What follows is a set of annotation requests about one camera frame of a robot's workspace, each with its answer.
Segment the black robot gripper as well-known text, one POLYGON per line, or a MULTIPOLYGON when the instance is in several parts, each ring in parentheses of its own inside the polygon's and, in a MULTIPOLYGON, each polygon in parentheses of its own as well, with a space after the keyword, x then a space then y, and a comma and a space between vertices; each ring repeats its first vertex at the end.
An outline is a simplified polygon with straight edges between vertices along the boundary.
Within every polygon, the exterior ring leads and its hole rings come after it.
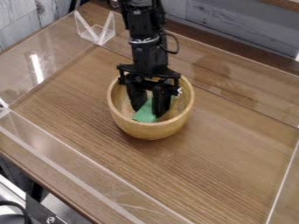
POLYGON ((134 61, 116 66, 119 82, 125 85, 135 111, 146 104, 146 90, 154 90, 154 114, 160 117, 168 111, 172 95, 178 95, 180 89, 182 75, 168 68, 168 54, 176 54, 178 50, 167 48, 167 37, 131 38, 128 44, 134 61))

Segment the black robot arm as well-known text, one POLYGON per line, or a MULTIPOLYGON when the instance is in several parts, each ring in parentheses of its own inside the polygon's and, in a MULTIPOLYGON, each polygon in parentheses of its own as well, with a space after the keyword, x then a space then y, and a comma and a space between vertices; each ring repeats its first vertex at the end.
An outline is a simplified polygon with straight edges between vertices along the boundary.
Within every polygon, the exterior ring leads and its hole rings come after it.
POLYGON ((147 102, 152 92, 152 112, 162 117, 171 107, 171 99, 179 94, 182 75, 168 68, 168 33, 164 31, 164 7, 162 0, 119 0, 128 44, 132 49, 132 64, 120 64, 119 83, 125 91, 135 111, 147 102))

